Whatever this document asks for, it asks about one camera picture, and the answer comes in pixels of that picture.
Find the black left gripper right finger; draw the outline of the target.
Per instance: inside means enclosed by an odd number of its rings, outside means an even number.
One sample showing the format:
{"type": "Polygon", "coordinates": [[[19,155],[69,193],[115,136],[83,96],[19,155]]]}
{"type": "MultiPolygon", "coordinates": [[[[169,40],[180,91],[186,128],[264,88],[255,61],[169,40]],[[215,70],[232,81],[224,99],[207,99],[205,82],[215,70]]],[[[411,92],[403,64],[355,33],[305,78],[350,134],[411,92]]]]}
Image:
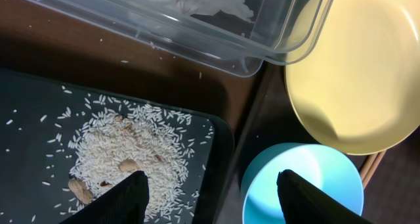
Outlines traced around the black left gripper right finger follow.
{"type": "Polygon", "coordinates": [[[276,184],[287,224],[371,224],[290,169],[279,172],[276,184]]]}

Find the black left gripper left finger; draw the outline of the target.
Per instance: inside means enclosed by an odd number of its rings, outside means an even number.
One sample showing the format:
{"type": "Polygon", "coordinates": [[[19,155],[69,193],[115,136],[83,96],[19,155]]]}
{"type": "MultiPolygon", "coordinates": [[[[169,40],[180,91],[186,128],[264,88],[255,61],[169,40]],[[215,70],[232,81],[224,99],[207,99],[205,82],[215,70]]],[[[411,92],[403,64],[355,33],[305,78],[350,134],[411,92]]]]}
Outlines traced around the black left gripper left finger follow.
{"type": "Polygon", "coordinates": [[[60,224],[143,224],[148,202],[148,177],[136,171],[60,224]]]}

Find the light blue bowl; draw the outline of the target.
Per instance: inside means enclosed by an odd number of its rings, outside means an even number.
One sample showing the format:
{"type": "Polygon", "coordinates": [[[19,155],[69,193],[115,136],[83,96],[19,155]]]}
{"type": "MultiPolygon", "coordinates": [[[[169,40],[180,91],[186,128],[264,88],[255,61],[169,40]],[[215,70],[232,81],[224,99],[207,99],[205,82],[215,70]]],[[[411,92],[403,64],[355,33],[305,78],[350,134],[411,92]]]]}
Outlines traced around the light blue bowl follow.
{"type": "Polygon", "coordinates": [[[284,223],[279,172],[290,169],[352,212],[362,215],[364,188],[352,161],[325,145],[280,143],[260,152],[241,180],[242,223],[284,223]]]}

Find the pile of rice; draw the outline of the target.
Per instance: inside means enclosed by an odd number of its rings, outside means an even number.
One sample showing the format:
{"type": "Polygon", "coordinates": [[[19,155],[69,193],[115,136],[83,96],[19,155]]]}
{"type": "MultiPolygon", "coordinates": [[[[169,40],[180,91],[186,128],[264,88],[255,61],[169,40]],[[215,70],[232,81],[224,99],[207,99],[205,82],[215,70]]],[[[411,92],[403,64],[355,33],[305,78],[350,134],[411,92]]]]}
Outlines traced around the pile of rice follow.
{"type": "MultiPolygon", "coordinates": [[[[181,111],[178,118],[191,120],[181,111]]],[[[145,103],[127,115],[105,111],[69,142],[77,156],[69,180],[84,182],[96,200],[134,172],[120,171],[122,161],[136,161],[148,177],[150,199],[145,222],[154,223],[154,218],[170,217],[184,207],[182,186],[189,174],[188,158],[194,151],[181,138],[182,133],[163,120],[161,106],[145,103]]],[[[77,209],[71,215],[87,206],[76,199],[77,209]]]]}

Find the white tissue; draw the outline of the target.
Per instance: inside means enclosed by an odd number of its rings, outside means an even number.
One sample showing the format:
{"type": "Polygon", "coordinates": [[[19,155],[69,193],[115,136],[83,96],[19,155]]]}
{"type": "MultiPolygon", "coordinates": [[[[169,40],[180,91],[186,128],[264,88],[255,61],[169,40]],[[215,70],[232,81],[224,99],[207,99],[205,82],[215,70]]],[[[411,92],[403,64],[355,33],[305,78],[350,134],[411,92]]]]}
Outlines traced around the white tissue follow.
{"type": "Polygon", "coordinates": [[[213,16],[224,12],[251,22],[253,11],[245,4],[245,0],[148,0],[163,5],[182,14],[213,16]]]}

